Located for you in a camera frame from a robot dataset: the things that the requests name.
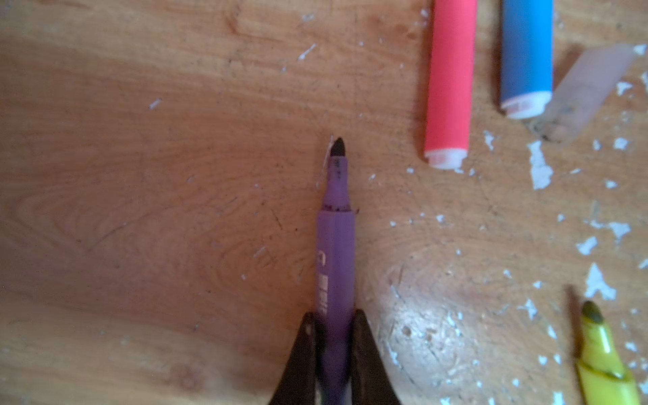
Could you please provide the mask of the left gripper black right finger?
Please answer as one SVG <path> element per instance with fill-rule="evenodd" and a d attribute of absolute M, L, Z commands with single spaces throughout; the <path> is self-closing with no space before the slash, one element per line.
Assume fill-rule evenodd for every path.
<path fill-rule="evenodd" d="M 350 379 L 353 405 L 401 405 L 363 310 L 352 324 Z"/>

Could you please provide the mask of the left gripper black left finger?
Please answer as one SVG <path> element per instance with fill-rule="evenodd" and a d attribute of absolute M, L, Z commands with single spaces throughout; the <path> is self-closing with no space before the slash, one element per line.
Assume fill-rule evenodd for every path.
<path fill-rule="evenodd" d="M 283 375 L 270 405 L 313 405 L 316 403 L 317 324 L 307 312 L 297 332 Z"/>

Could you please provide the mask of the purple marker pen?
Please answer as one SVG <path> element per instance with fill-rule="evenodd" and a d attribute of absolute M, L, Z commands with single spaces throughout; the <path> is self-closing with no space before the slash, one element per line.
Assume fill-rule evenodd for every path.
<path fill-rule="evenodd" d="M 317 215 L 316 318 L 318 374 L 323 404 L 341 404 L 349 379 L 354 318 L 355 213 L 349 162 L 337 138 L 327 158 L 327 186 Z"/>

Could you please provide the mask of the yellow marker pen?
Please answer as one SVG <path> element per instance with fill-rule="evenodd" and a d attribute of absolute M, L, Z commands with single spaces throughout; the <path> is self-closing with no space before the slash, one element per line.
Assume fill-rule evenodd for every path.
<path fill-rule="evenodd" d="M 599 306 L 586 301 L 580 313 L 582 350 L 576 362 L 587 405 L 640 405 L 636 379 L 624 364 Z"/>

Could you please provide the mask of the pink marker pen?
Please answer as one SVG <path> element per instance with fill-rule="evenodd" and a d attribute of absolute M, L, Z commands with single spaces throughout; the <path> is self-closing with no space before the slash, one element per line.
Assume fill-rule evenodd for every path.
<path fill-rule="evenodd" d="M 467 158 L 478 3 L 434 4 L 424 156 L 431 167 L 457 170 Z"/>

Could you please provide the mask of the clear pen cap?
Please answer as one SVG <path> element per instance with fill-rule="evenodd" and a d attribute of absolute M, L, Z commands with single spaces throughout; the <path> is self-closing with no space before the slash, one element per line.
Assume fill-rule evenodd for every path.
<path fill-rule="evenodd" d="M 586 50 L 565 74 L 542 115 L 526 127 L 550 143 L 572 143 L 602 108 L 625 76 L 636 54 L 621 43 Z"/>

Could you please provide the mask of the blue marker pen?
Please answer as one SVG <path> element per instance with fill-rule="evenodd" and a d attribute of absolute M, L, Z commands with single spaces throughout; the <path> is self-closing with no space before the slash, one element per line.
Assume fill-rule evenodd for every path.
<path fill-rule="evenodd" d="M 502 2 L 501 110 L 513 120 L 544 113 L 553 96 L 552 0 Z"/>

